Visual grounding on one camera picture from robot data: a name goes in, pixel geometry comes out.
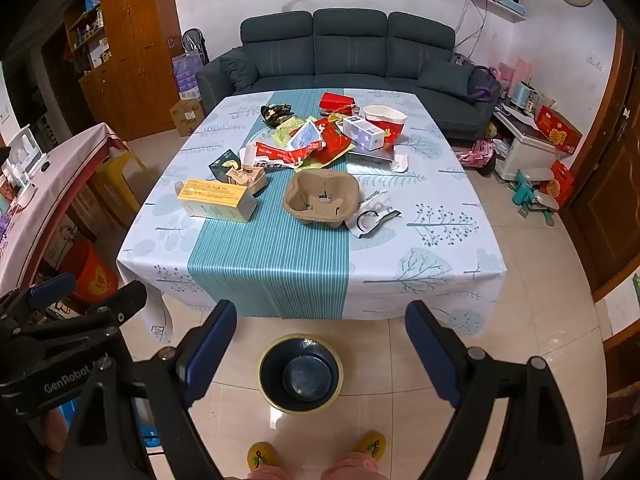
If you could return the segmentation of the yellow white rectangular box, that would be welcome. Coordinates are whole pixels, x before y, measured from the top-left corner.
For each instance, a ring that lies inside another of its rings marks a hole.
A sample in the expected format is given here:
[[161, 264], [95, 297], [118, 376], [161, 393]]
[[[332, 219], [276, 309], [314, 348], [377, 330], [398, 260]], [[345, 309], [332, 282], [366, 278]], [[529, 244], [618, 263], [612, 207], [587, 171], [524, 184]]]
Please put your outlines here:
[[193, 217], [246, 223], [257, 207], [254, 195], [244, 186], [189, 179], [177, 195]]

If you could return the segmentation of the white black plastic wrapper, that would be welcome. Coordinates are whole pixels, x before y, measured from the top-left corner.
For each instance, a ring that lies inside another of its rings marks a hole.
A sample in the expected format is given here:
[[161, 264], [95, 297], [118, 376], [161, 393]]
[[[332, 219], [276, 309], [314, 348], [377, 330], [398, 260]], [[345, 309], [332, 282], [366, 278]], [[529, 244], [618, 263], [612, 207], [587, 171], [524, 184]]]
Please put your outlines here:
[[387, 191], [375, 191], [362, 200], [356, 212], [346, 221], [353, 236], [361, 238], [372, 234], [379, 226], [400, 216]]

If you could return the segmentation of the small brown cardboard box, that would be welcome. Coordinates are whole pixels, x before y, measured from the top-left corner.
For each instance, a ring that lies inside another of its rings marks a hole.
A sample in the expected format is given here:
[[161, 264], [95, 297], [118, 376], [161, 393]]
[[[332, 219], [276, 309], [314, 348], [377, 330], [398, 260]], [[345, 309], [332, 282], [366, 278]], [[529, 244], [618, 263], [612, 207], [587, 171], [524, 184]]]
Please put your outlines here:
[[227, 171], [227, 178], [231, 184], [246, 188], [250, 195], [256, 195], [268, 184], [265, 169], [262, 167], [231, 168]]

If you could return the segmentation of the dark green small box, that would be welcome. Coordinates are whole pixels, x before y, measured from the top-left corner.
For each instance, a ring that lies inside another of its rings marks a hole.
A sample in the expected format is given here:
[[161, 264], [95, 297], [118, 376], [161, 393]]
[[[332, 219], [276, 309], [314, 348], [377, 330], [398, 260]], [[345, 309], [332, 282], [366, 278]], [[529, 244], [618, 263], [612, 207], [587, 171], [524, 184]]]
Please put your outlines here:
[[208, 165], [208, 168], [214, 178], [222, 183], [229, 182], [228, 173], [230, 170], [238, 171], [242, 168], [242, 162], [239, 156], [232, 150], [224, 151], [213, 162]]

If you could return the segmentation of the brown paper cup tray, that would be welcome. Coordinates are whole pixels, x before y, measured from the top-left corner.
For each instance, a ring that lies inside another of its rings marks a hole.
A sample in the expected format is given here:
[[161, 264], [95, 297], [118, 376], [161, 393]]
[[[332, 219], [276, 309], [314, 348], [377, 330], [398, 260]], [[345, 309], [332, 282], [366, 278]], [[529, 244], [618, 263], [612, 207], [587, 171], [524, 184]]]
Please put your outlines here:
[[288, 181], [282, 206], [300, 223], [324, 223], [336, 229], [356, 212], [359, 196], [359, 183], [348, 172], [309, 169]]

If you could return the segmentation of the red white snack wrapper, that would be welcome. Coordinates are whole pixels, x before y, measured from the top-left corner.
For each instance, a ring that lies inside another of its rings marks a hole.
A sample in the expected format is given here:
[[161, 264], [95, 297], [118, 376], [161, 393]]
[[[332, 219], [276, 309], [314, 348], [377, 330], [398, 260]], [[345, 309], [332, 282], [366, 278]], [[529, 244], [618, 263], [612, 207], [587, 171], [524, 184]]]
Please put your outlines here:
[[247, 145], [242, 155], [242, 163], [245, 167], [270, 167], [270, 168], [291, 168], [299, 167], [308, 156], [324, 148], [322, 141], [314, 141], [302, 148], [295, 150], [284, 150], [274, 148], [262, 142]]

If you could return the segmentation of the silver earplugs box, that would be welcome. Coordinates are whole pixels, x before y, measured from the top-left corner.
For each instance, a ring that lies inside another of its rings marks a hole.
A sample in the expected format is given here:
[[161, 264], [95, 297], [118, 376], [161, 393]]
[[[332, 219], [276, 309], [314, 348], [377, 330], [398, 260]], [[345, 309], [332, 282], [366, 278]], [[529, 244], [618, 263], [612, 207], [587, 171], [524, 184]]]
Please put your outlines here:
[[388, 170], [396, 174], [403, 174], [409, 168], [409, 157], [405, 154], [396, 155], [392, 146], [367, 151], [363, 146], [356, 145], [347, 153], [347, 159], [353, 164]]

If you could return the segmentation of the yellow green plastic bag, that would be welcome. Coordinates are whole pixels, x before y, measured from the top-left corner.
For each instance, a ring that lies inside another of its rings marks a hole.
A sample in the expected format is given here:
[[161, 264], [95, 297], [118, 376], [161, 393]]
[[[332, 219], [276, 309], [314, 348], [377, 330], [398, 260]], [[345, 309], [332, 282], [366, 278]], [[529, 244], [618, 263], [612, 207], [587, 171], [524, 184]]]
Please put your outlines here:
[[322, 135], [312, 117], [306, 120], [298, 117], [288, 118], [277, 126], [276, 132], [271, 136], [278, 148], [288, 151], [306, 148], [314, 142], [323, 144]]

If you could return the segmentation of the red snack bag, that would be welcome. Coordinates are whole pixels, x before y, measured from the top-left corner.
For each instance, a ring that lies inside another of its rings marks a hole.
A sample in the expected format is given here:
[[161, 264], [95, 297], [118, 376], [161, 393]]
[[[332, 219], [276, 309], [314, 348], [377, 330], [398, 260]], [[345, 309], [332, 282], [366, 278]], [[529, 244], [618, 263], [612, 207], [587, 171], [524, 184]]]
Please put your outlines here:
[[326, 118], [317, 120], [314, 125], [319, 129], [324, 147], [314, 150], [307, 158], [308, 162], [322, 168], [345, 155], [352, 148], [352, 140], [344, 136], [340, 129]]

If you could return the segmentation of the black gold wrapper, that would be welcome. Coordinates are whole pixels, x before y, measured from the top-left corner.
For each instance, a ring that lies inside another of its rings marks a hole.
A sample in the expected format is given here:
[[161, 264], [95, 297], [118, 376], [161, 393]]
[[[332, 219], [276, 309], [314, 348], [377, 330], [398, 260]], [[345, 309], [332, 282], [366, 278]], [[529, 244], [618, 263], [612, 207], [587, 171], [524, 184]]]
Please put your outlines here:
[[271, 129], [277, 129], [294, 116], [290, 104], [268, 104], [260, 108], [262, 121]]

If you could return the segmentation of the white blue small carton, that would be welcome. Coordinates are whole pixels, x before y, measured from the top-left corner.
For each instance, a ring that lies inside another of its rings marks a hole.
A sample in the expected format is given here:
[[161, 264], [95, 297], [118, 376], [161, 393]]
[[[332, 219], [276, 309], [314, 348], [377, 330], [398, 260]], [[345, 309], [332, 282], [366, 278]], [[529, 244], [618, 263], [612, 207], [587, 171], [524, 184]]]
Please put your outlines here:
[[379, 150], [384, 146], [385, 131], [362, 117], [345, 117], [342, 120], [342, 131], [366, 151]]

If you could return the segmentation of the red white paper bucket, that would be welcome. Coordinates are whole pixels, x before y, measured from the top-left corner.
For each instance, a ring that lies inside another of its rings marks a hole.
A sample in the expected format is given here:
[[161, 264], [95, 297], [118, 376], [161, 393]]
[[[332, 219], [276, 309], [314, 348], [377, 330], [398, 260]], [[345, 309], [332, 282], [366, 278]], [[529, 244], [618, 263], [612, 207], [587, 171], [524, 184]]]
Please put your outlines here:
[[386, 148], [390, 148], [396, 143], [408, 119], [405, 113], [386, 105], [367, 105], [361, 109], [361, 113], [367, 122], [378, 126], [385, 132], [384, 146]]

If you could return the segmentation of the red gift box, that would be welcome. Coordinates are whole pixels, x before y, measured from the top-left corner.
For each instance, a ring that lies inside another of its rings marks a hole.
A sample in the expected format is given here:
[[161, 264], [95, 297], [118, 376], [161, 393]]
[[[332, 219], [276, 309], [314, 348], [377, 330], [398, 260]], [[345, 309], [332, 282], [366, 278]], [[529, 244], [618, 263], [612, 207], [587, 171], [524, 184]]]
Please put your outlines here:
[[324, 92], [319, 101], [319, 110], [322, 115], [331, 114], [351, 115], [356, 106], [355, 99], [334, 92]]

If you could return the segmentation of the right yellow slipper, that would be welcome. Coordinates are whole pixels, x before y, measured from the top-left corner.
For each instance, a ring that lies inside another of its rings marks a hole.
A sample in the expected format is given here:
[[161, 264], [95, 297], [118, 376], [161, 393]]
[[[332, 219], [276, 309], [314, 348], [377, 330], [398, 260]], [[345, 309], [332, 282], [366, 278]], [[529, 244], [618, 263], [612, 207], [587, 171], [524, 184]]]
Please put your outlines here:
[[355, 453], [367, 455], [379, 463], [386, 451], [386, 437], [379, 431], [368, 431], [360, 437], [352, 450]]

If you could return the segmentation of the white appliance on table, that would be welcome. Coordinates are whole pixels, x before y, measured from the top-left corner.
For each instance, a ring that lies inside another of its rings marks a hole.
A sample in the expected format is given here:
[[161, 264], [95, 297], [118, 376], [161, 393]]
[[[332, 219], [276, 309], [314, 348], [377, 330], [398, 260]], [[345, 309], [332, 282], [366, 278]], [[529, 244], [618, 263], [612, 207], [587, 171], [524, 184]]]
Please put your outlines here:
[[8, 148], [10, 154], [4, 166], [13, 181], [24, 188], [49, 161], [48, 155], [40, 148], [29, 126], [14, 134], [8, 142]]

